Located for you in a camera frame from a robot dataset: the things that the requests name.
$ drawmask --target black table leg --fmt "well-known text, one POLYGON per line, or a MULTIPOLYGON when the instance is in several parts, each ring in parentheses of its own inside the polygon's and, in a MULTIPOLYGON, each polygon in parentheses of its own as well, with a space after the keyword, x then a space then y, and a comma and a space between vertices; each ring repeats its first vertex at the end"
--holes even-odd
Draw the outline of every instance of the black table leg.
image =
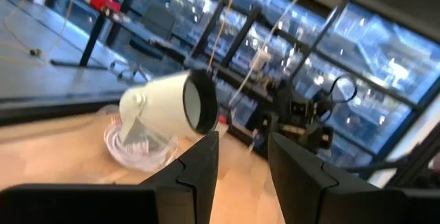
POLYGON ((50 63, 53 66, 63 66, 63 67, 82 67, 85 69, 101 69, 107 70, 105 66, 102 66, 100 63, 91 61, 89 62, 92 51, 94 50, 96 41, 98 40, 99 34, 101 33, 102 28, 105 24, 106 16, 103 12, 100 12, 98 19, 95 21, 95 25, 93 25, 93 29, 90 33, 89 41, 85 47, 84 53, 82 53, 81 60, 78 64, 78 61, 72 60, 61 60, 61 59, 51 59, 50 63))

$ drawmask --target metal rod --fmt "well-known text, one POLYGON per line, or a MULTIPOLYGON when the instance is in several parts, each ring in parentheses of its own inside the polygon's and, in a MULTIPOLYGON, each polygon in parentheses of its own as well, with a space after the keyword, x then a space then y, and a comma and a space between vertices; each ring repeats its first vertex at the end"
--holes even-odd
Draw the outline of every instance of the metal rod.
POLYGON ((93 30, 90 33, 89 41, 84 49, 84 53, 81 56, 80 66, 86 67, 89 62, 91 53, 94 50, 96 41, 98 40, 99 34, 101 33, 102 27, 104 26, 106 16, 104 12, 100 12, 98 19, 95 21, 95 25, 93 26, 93 30))
POLYGON ((197 41, 196 45, 192 49, 190 55, 192 58, 196 58, 202 51, 204 51, 205 46, 208 42, 208 37, 211 34, 211 32, 214 30, 215 25, 217 24, 217 21, 220 18, 221 13, 223 12, 223 8, 225 7, 225 3, 228 3, 229 0, 220 0, 217 7, 214 10, 214 13, 211 16, 211 19, 209 20, 208 24, 206 25, 205 30, 201 34, 199 40, 197 41))
MULTIPOLYGON (((133 4, 134 0, 122 0, 121 3, 121 13, 127 14, 131 9, 131 4, 133 4)), ((111 26, 109 35, 107 36, 107 40, 105 41, 105 44, 109 47, 111 47, 116 40, 116 36, 119 34, 119 31, 121 30, 121 25, 119 23, 113 23, 111 26)))
POLYGON ((232 58, 236 54, 237 50, 239 49, 241 43, 245 39, 245 37, 248 35, 248 32, 254 22, 258 19, 258 16, 261 13, 260 7, 252 8, 249 15, 247 16, 246 22, 244 23, 243 27, 240 29, 239 33, 235 36, 234 41, 232 42, 228 53, 226 53, 225 57, 221 61, 221 66, 228 67, 232 58))

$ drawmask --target white cable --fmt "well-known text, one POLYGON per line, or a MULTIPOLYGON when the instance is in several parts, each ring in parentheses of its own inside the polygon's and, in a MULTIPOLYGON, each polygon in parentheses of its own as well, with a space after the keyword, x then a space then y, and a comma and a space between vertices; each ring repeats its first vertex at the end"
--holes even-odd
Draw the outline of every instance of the white cable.
MULTIPOLYGON (((13 11, 11 11, 11 13, 8 16, 3 18, 3 24, 5 25, 5 28, 15 37, 15 39, 18 42, 20 42, 20 44, 22 44, 22 46, 24 46, 25 49, 19 48, 19 50, 22 51, 22 52, 25 52, 26 54, 29 54, 30 52, 27 51, 27 49, 33 49, 33 48, 30 47, 29 45, 27 45, 26 43, 24 43, 23 40, 20 38, 20 36, 18 36, 16 34, 16 32, 11 27, 8 26, 8 23, 7 23, 7 19, 8 18, 10 18, 11 16, 14 16, 15 13, 18 10, 22 10, 21 6, 22 6, 22 4, 25 1, 26 0, 21 0, 20 3, 18 4, 18 6, 15 9, 13 9, 13 11)), ((41 53, 41 57, 44 59, 44 63, 48 63, 49 62, 49 57, 47 56, 47 54, 49 52, 51 52, 53 49, 57 48, 59 46, 59 43, 61 42, 61 39, 63 38, 64 31, 65 31, 65 29, 67 27, 67 22, 69 20, 70 14, 72 12, 73 4, 74 4, 74 0, 70 0, 69 6, 68 6, 67 11, 66 11, 66 15, 64 17, 63 26, 61 28, 61 31, 57 34, 55 42, 49 48, 47 48, 47 49, 44 49, 44 50, 38 49, 40 51, 40 53, 41 53)), ((1 42, 1 45, 2 46, 11 47, 12 49, 17 49, 16 46, 14 46, 14 45, 12 45, 10 43, 1 42)), ((8 57, 5 57, 5 56, 0 56, 0 59, 12 61, 12 62, 28 63, 28 64, 31 64, 31 65, 35 65, 36 64, 35 62, 20 61, 20 60, 15 60, 14 58, 8 58, 8 57)))
MULTIPOLYGON (((270 41, 270 39, 272 38, 272 36, 275 33, 275 29, 278 27, 278 24, 280 23, 280 21, 282 21, 286 14, 295 6, 296 2, 298 2, 298 0, 293 0, 286 8, 286 10, 284 11, 283 15, 281 15, 280 19, 277 20, 277 22, 275 22, 273 28, 270 30, 269 36, 267 36, 263 46, 261 48, 264 48, 267 43, 270 41)), ((260 60, 260 53, 261 53, 261 49, 259 49, 257 51, 257 55, 256 55, 256 60, 254 60, 254 63, 252 63, 252 66, 250 67, 249 72, 247 73, 244 81, 241 83, 240 87, 237 89, 237 91, 235 92, 235 94, 232 96, 231 100, 229 101, 229 105, 232 105, 232 103, 234 102, 235 98, 237 98, 237 96, 240 94, 241 90, 243 90, 244 86, 246 85, 246 83, 249 80, 249 77, 252 74, 252 71, 254 70, 255 66, 258 64, 258 61, 260 60)))

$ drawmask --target yellow cable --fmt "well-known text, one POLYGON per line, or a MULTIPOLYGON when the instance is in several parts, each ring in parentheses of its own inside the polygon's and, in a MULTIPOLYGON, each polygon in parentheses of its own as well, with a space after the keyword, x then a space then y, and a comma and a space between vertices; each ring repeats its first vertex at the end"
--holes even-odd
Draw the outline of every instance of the yellow cable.
MULTIPOLYGON (((17 35, 17 33, 14 32, 14 30, 9 26, 9 24, 8 24, 8 22, 7 22, 7 19, 9 19, 10 17, 14 16, 14 15, 17 13, 17 10, 18 10, 18 9, 22 9, 22 5, 25 3, 25 1, 26 1, 26 0, 21 0, 21 1, 20 1, 20 3, 18 4, 18 6, 17 6, 15 9, 13 9, 13 11, 11 11, 11 13, 10 13, 7 17, 4 18, 4 20, 3 20, 3 24, 5 25, 5 28, 6 28, 6 29, 7 29, 7 30, 13 35, 13 37, 15 37, 15 39, 16 39, 18 42, 20 42, 20 44, 22 44, 22 46, 24 46, 24 47, 27 49, 27 50, 26 50, 26 54, 29 54, 29 53, 30 53, 29 50, 31 50, 31 49, 36 49, 36 48, 32 48, 32 47, 30 47, 29 45, 26 45, 26 43, 24 43, 24 42, 20 39, 20 37, 17 35)), ((67 22, 68 22, 68 20, 69 20, 70 14, 71 14, 71 12, 72 12, 73 4, 74 4, 74 1, 73 1, 73 0, 70 0, 70 2, 69 2, 69 7, 67 8, 67 12, 66 12, 66 15, 65 15, 65 19, 64 19, 63 27, 61 28, 60 33, 58 33, 58 36, 57 36, 55 42, 54 42, 54 43, 53 43, 48 49, 46 49, 46 50, 40 50, 40 51, 41 51, 41 55, 42 55, 43 58, 45 59, 45 63, 47 63, 47 59, 48 59, 48 57, 46 56, 46 54, 47 54, 48 52, 51 52, 53 49, 55 49, 55 48, 59 45, 61 39, 63 38, 63 34, 64 34, 64 31, 65 31, 65 28, 67 27, 67 22)), ((5 43, 5 42, 0 42, 0 45, 8 46, 8 47, 11 47, 12 49, 17 49, 17 50, 23 52, 23 49, 22 49, 22 48, 18 48, 17 46, 15 46, 15 45, 13 45, 13 44, 5 43)), ((20 62, 20 63, 26 63, 25 61, 17 60, 17 59, 14 59, 14 58, 9 58, 8 61, 17 61, 17 62, 20 62)))
MULTIPOLYGON (((23 52, 26 55, 29 55, 28 49, 23 49, 22 47, 16 46, 14 44, 5 43, 5 42, 0 41, 0 46, 7 46, 9 48, 23 52)), ((27 60, 15 59, 15 58, 9 57, 9 56, 0 56, 0 59, 8 61, 8 62, 12 62, 12 63, 21 63, 24 65, 31 65, 31 66, 42 66, 43 65, 42 63, 39 63, 37 61, 27 61, 27 60)))
POLYGON ((223 31, 223 29, 224 29, 224 27, 225 27, 225 22, 226 22, 226 19, 228 18, 229 10, 231 9, 231 5, 232 5, 232 2, 233 2, 233 1, 234 1, 234 0, 229 0, 228 6, 227 6, 226 11, 225 11, 225 18, 222 20, 222 22, 221 22, 221 27, 220 27, 220 31, 219 31, 219 33, 217 34, 217 37, 215 38, 214 46, 212 47, 212 54, 211 54, 211 57, 210 57, 210 59, 209 59, 208 67, 206 68, 206 71, 207 71, 207 72, 210 71, 210 68, 211 68, 211 66, 212 66, 212 63, 214 62, 215 48, 217 47, 217 43, 219 42, 219 38, 220 38, 221 33, 222 33, 222 31, 223 31))

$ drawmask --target desk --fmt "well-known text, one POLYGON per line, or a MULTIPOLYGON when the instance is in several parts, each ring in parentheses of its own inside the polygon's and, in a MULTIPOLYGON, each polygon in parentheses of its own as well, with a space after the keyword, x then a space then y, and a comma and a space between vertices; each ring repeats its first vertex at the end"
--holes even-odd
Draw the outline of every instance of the desk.
MULTIPOLYGON (((142 182, 151 175, 123 168, 107 152, 102 134, 109 122, 110 117, 81 115, 0 128, 0 188, 142 182)), ((192 144, 181 139, 180 152, 192 144)), ((229 135, 220 141, 211 223, 283 223, 267 162, 229 135)))
MULTIPOLYGON (((85 0, 75 0, 75 1, 79 3, 83 3, 84 5, 87 5, 88 7, 95 10, 95 8, 90 6, 85 0)), ((72 60, 51 59, 50 60, 51 64, 53 64, 54 66, 82 67, 86 69, 106 70, 107 69, 106 67, 104 67, 103 65, 97 62, 92 62, 92 64, 90 65, 89 60, 91 57, 91 53, 94 50, 95 44, 98 41, 99 35, 104 27, 105 21, 107 19, 109 19, 113 23, 117 23, 121 25, 121 27, 139 36, 144 41, 152 44, 153 46, 164 51, 165 53, 171 54, 170 57, 176 60, 177 62, 181 64, 184 63, 187 52, 185 52, 178 46, 175 46, 172 43, 165 41, 163 38, 150 32, 149 30, 145 29, 144 25, 142 25, 141 23, 132 21, 126 14, 117 13, 116 16, 114 16, 112 14, 106 15, 105 12, 102 10, 96 10, 96 11, 99 12, 99 16, 96 19, 93 25, 93 29, 90 32, 89 40, 87 41, 87 45, 84 48, 84 52, 82 53, 79 63, 77 63, 75 60, 72 61, 72 60)))

